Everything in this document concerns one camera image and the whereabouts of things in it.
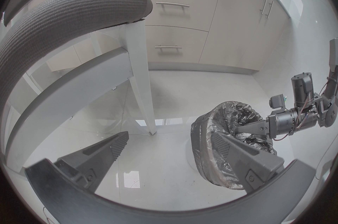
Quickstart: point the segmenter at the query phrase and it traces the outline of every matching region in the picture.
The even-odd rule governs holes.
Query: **metal bar handle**
[[[182,46],[155,46],[155,49],[182,49]]]
[[[271,13],[271,10],[273,9],[273,2],[271,3],[271,4],[269,4],[269,5],[271,5],[271,7],[270,7],[270,11],[269,11],[269,13],[266,15],[266,19],[269,19],[269,16],[270,16],[270,13]]]
[[[267,2],[268,0],[265,0],[265,3],[264,3],[264,6],[263,6],[263,9],[260,9],[260,11],[262,11],[262,15],[263,15],[263,12],[264,12],[264,9],[265,9],[265,6],[266,6],[266,2]]]
[[[178,7],[190,7],[190,5],[178,4],[175,2],[156,2],[157,5],[169,5],[169,6],[178,6]]]

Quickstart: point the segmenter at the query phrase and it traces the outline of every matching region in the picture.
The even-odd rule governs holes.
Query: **white chair leg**
[[[130,84],[148,130],[154,135],[156,133],[156,126],[150,91],[144,20],[126,24],[123,38],[122,45],[129,53],[133,70],[133,77],[129,79]]]

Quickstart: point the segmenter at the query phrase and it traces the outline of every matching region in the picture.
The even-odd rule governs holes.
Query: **silver handle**
[[[182,46],[155,46],[155,49],[182,49]]]
[[[264,7],[263,7],[263,9],[260,9],[260,11],[262,11],[262,15],[263,15],[263,12],[264,12],[264,9],[265,9],[265,6],[266,6],[266,2],[267,2],[268,0],[265,0],[265,3],[264,3]]]
[[[266,19],[269,19],[269,16],[270,16],[270,13],[271,13],[271,10],[273,9],[273,2],[271,3],[271,4],[269,4],[269,5],[271,5],[271,7],[270,7],[270,11],[269,11],[269,13],[266,15]]]
[[[185,4],[177,4],[175,2],[156,2],[157,5],[169,5],[169,6],[178,6],[178,7],[190,7]]]

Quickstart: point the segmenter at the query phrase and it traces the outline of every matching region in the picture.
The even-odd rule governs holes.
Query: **black trash bag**
[[[250,105],[236,101],[223,102],[196,119],[191,125],[191,145],[197,169],[205,180],[230,189],[244,189],[214,146],[213,135],[231,135],[255,148],[277,154],[268,135],[235,134],[238,126],[260,120],[263,118]]]

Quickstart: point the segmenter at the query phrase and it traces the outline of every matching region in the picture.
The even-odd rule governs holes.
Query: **drawer handle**
[[[265,2],[264,2],[264,6],[263,6],[263,9],[260,9],[260,11],[262,11],[262,15],[263,15],[263,12],[264,12],[264,9],[265,9],[265,6],[266,6],[266,2],[267,2],[268,0],[265,0]]]
[[[155,46],[155,49],[182,49],[182,46]]]
[[[271,5],[271,7],[270,7],[270,11],[269,11],[269,13],[266,15],[266,19],[269,19],[269,16],[270,16],[270,13],[271,13],[271,10],[273,9],[273,1],[272,1],[272,3],[271,4],[269,4],[269,5]]]
[[[178,7],[190,7],[189,5],[185,4],[178,4],[175,2],[156,2],[157,5],[169,5],[169,6],[178,6]]]

